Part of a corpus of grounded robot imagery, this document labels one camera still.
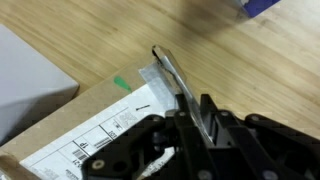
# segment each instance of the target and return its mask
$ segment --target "wooden table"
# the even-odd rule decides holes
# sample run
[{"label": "wooden table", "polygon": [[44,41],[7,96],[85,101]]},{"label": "wooden table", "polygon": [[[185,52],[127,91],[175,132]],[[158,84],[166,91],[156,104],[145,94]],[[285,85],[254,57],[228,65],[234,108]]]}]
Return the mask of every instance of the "wooden table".
[{"label": "wooden table", "polygon": [[319,0],[283,0],[247,19],[231,0],[0,0],[0,23],[80,93],[160,44],[197,97],[320,138],[319,9]]}]

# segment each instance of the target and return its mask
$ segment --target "black machine part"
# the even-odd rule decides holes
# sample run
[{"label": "black machine part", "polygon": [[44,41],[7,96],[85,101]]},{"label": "black machine part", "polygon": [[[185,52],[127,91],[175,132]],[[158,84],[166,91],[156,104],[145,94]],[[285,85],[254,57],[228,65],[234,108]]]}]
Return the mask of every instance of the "black machine part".
[{"label": "black machine part", "polygon": [[84,179],[136,179],[168,147],[175,155],[145,179],[320,179],[319,140],[258,114],[239,120],[204,94],[200,112],[215,145],[207,148],[184,95],[176,98],[179,111],[144,118],[87,159]]}]

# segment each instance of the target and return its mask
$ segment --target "green tape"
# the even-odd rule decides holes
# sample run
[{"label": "green tape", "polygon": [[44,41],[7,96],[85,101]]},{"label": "green tape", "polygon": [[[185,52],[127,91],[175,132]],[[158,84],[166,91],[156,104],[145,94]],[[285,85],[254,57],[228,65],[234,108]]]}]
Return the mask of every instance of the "green tape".
[{"label": "green tape", "polygon": [[122,87],[123,89],[127,90],[129,93],[132,93],[131,87],[126,83],[126,81],[124,79],[122,79],[120,76],[116,76],[113,79],[113,82]]}]

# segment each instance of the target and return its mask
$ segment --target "cardboard box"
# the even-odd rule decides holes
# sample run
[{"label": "cardboard box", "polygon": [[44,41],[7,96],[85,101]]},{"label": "cardboard box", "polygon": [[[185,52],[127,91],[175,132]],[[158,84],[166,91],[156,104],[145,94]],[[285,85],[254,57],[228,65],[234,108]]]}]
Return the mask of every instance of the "cardboard box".
[{"label": "cardboard box", "polygon": [[116,75],[125,79],[133,91],[144,85],[138,70],[150,64],[153,57],[150,53],[143,59],[89,89],[2,146],[0,169],[12,179],[38,179],[19,162],[128,95],[126,90],[114,84]]},{"label": "cardboard box", "polygon": [[0,146],[71,100],[79,84],[0,25]]}]

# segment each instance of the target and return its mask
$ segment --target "white label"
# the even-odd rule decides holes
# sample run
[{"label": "white label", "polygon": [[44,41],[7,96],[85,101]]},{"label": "white label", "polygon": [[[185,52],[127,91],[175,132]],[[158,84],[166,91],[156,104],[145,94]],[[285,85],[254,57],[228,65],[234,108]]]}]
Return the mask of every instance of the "white label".
[{"label": "white label", "polygon": [[168,109],[163,107],[166,106],[161,105],[148,85],[144,85],[22,160],[20,164],[41,179],[80,180],[80,167],[85,159],[144,117],[150,114],[164,116]]}]

